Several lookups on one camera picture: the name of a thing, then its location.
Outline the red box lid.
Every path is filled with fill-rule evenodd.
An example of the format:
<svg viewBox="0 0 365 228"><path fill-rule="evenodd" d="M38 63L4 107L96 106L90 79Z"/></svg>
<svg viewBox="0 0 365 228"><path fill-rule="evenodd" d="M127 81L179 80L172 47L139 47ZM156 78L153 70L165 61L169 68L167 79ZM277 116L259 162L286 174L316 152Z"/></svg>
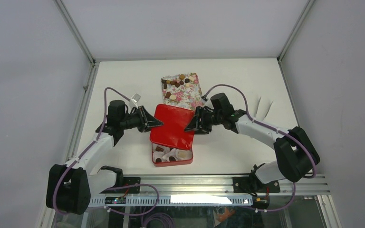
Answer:
<svg viewBox="0 0 365 228"><path fill-rule="evenodd" d="M163 125L151 130L150 141L152 143L182 150L192 148L194 132L184 130L194 117L194 111L158 104L154 117L163 122Z"/></svg>

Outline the red square chocolate box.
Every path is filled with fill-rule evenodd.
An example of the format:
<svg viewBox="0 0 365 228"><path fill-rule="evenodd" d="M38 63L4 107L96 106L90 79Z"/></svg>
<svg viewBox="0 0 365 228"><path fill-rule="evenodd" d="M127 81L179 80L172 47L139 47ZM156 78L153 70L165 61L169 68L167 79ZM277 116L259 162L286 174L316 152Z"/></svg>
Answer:
<svg viewBox="0 0 365 228"><path fill-rule="evenodd" d="M152 143L152 162L155 167L169 167L191 164L192 150L181 150Z"/></svg>

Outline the silver metal tweezers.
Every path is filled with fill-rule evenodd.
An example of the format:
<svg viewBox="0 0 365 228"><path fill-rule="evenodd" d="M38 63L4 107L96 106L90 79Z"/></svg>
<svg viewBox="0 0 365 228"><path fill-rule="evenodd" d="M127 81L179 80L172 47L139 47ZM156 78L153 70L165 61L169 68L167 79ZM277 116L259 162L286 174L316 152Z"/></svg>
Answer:
<svg viewBox="0 0 365 228"><path fill-rule="evenodd" d="M256 120L265 120L272 108L274 101L270 99L264 99L260 96L257 100L255 111L254 111L254 118Z"/></svg>

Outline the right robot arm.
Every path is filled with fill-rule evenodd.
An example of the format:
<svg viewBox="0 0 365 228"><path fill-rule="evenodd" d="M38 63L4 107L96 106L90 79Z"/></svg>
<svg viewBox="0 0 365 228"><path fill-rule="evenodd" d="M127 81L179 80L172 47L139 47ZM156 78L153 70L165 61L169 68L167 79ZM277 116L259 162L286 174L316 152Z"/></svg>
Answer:
<svg viewBox="0 0 365 228"><path fill-rule="evenodd" d="M249 174L249 186L254 192L262 192L272 181L298 182L319 164L320 157L301 127L280 130L266 122L250 119L246 111L234 109L224 93L213 95L210 101L212 108L196 108L185 132L209 134L213 126L223 125L227 130L264 143L275 152L275 161L255 166Z"/></svg>

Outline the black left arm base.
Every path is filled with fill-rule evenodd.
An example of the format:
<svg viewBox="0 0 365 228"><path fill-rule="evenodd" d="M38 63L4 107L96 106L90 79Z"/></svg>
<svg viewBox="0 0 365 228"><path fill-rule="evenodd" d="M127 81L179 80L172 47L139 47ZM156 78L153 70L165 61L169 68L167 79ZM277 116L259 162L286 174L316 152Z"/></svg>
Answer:
<svg viewBox="0 0 365 228"><path fill-rule="evenodd" d="M101 194L137 194L140 193L140 187L134 187L136 184L141 183L140 177L123 177L123 181L121 183L117 183L112 188L124 187L124 186L131 186L130 188L120 189L120 190L109 190L106 189L101 192Z"/></svg>

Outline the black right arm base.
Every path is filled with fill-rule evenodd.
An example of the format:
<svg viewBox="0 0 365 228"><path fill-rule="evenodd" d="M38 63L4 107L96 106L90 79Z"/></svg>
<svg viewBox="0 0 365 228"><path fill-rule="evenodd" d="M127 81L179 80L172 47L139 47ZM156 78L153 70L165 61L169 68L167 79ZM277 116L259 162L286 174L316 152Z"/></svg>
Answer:
<svg viewBox="0 0 365 228"><path fill-rule="evenodd" d="M279 193L280 185L277 180L267 184L261 183L255 177L235 176L232 178L234 193Z"/></svg>

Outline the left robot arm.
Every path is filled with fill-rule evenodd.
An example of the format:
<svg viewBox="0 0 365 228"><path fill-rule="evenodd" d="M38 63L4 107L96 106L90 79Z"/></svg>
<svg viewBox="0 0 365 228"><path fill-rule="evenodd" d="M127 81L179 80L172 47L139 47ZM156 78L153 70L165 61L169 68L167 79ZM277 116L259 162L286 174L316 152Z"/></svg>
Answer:
<svg viewBox="0 0 365 228"><path fill-rule="evenodd" d="M95 174L92 170L116 146L125 130L136 128L139 132L146 133L160 126L163 126L163 122L149 114L144 106L129 111L124 101L111 101L92 142L65 164L51 167L46 206L59 213L81 215L93 196L105 190L118 193L125 189L122 169L103 166Z"/></svg>

